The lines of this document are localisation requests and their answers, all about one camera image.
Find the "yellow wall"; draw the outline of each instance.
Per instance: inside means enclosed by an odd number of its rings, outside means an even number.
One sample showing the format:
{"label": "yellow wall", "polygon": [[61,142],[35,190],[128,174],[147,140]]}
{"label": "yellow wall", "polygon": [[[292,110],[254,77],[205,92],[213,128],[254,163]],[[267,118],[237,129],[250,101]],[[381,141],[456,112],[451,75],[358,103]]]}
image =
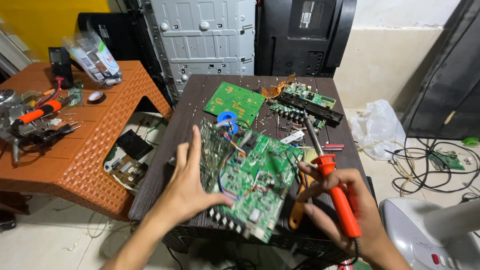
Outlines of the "yellow wall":
{"label": "yellow wall", "polygon": [[110,12],[107,0],[1,0],[3,31],[17,35],[31,59],[48,61],[48,47],[72,35],[81,12]]}

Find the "white plastic bag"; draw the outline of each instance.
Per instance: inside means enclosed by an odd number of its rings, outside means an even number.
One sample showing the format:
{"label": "white plastic bag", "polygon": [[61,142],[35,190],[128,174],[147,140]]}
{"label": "white plastic bag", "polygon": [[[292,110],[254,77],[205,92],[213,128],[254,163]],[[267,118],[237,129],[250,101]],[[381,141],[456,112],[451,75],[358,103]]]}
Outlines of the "white plastic bag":
{"label": "white plastic bag", "polygon": [[371,145],[363,151],[374,160],[392,160],[392,154],[385,150],[393,152],[404,148],[405,131],[386,100],[367,103],[367,109],[362,114],[351,117],[350,124],[353,139],[360,147]]}

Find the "digital multimeter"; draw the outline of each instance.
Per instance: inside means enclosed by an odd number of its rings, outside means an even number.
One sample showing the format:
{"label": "digital multimeter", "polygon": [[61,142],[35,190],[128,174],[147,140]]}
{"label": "digital multimeter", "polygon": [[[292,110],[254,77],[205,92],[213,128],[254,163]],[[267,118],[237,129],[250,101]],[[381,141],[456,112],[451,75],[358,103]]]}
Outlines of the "digital multimeter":
{"label": "digital multimeter", "polygon": [[60,84],[62,89],[70,89],[73,87],[72,64],[70,61],[70,53],[64,47],[49,47],[48,56],[50,57],[50,65],[52,69],[52,81],[56,83],[56,77],[62,77]]}

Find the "hand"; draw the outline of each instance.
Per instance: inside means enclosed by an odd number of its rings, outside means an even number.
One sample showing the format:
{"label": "hand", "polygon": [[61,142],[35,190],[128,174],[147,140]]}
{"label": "hand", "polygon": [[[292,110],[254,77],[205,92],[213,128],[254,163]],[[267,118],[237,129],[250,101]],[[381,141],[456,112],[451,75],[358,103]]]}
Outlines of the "hand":
{"label": "hand", "polygon": [[[357,210],[354,215],[362,233],[360,237],[360,257],[376,261],[379,256],[393,255],[391,248],[393,248],[393,252],[396,251],[396,248],[383,229],[375,200],[370,195],[358,170],[336,170],[330,173],[327,179],[323,179],[320,172],[305,162],[299,162],[299,169],[313,177],[317,184],[312,184],[299,194],[297,201],[304,202],[310,197],[317,197],[342,183],[345,191],[348,190],[348,192],[353,193],[357,203]],[[334,222],[325,212],[313,204],[305,204],[304,207],[305,213],[313,223],[330,237],[338,247],[351,255],[355,254],[353,241],[343,234],[340,224]]]}
{"label": "hand", "polygon": [[223,193],[207,194],[200,183],[202,141],[198,126],[193,126],[193,142],[177,148],[177,165],[173,176],[158,201],[148,212],[149,218],[171,222],[171,227],[184,222],[213,205],[231,206],[233,199]]}

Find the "wooden table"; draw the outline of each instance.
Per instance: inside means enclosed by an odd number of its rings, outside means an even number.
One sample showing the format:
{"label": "wooden table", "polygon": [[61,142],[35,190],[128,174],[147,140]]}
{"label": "wooden table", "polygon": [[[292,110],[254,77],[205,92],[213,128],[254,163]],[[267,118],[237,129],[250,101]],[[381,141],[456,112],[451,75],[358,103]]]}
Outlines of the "wooden table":
{"label": "wooden table", "polygon": [[[79,122],[81,127],[45,155],[20,151],[16,166],[11,145],[0,139],[0,190],[55,195],[113,219],[128,220],[133,195],[104,171],[103,160],[143,97],[148,97],[167,120],[173,111],[139,61],[119,61],[119,66],[122,83],[111,89],[100,89],[85,72],[73,69],[73,78],[84,85],[85,106],[61,109],[53,117],[62,119],[60,125]],[[51,81],[50,63],[32,63],[0,89],[43,93],[53,87]],[[87,103],[88,96],[96,91],[103,91],[107,99]],[[60,96],[68,96],[68,90],[62,90]]]}
{"label": "wooden table", "polygon": [[[277,80],[285,79],[286,77],[277,78],[270,76],[192,75],[168,125],[162,145],[157,149],[157,154],[152,160],[150,169],[144,179],[144,184],[133,202],[129,218],[141,221],[155,203],[173,173],[173,167],[168,165],[167,161],[175,156],[178,144],[192,140],[192,125],[199,125],[202,118],[206,118],[211,122],[216,121],[216,116],[204,112],[203,108],[222,81],[246,89],[255,89],[259,81],[261,86],[270,88],[272,85],[277,85]],[[312,90],[318,91],[319,94],[335,98],[337,100],[334,107],[335,111],[345,113],[333,79],[305,77],[297,78],[297,82],[312,86]],[[263,131],[264,135],[278,139],[276,120],[270,118],[267,121],[268,118],[266,118],[266,115],[271,114],[271,110],[268,107],[266,104],[262,106],[256,121],[252,124],[252,129],[257,132]],[[280,118],[281,126],[287,126],[287,122],[287,119]],[[281,137],[284,138],[285,134],[287,132],[282,131]],[[337,168],[356,168],[360,171],[365,183],[367,183],[347,119],[344,118],[337,128],[323,128],[320,131],[319,140],[323,144],[327,141],[331,144],[344,144],[345,148],[343,151],[335,152]],[[308,137],[306,137],[306,145],[312,146],[312,142]],[[268,244],[282,249],[291,249],[294,243],[298,243],[298,251],[307,255],[318,255],[319,252],[324,252],[326,257],[336,262],[347,259],[348,255],[338,249],[320,230],[313,227],[308,218],[303,219],[302,225],[297,231],[293,232],[288,228],[288,217],[298,188],[298,184],[294,181],[285,200],[274,234]],[[322,195],[314,200],[314,203],[336,218],[330,196]],[[246,240],[241,235],[225,229],[224,226],[219,226],[205,212],[174,228],[163,238],[163,243],[177,252],[186,253],[188,252],[189,237],[217,238],[225,239],[225,241],[263,244],[254,237]],[[332,263],[327,262],[320,264],[332,265]]]}

